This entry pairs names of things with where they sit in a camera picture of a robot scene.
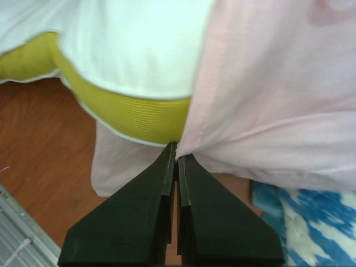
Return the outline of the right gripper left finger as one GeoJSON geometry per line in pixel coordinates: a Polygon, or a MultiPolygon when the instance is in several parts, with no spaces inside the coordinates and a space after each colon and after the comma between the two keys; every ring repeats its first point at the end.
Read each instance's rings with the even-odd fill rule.
{"type": "Polygon", "coordinates": [[[176,144],[67,232],[59,266],[163,266],[171,243],[176,144]]]}

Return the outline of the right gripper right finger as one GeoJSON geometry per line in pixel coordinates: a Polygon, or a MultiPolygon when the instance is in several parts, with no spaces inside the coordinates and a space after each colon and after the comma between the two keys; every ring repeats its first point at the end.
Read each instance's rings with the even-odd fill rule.
{"type": "Polygon", "coordinates": [[[283,266],[279,235],[205,170],[181,157],[177,252],[188,266],[283,266]]]}

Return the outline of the pink pillowcase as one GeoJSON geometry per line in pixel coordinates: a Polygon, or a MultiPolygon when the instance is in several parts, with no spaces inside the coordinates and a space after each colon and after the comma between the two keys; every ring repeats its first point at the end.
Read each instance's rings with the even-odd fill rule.
{"type": "Polygon", "coordinates": [[[355,2],[215,1],[178,156],[355,190],[355,2]]]}

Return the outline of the white pillow yellow edge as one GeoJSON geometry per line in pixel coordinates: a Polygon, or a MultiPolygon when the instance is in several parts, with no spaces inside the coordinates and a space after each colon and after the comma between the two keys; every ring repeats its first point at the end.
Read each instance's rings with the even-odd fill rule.
{"type": "Polygon", "coordinates": [[[1,82],[59,77],[119,136],[179,142],[215,1],[2,1],[1,82]]]}

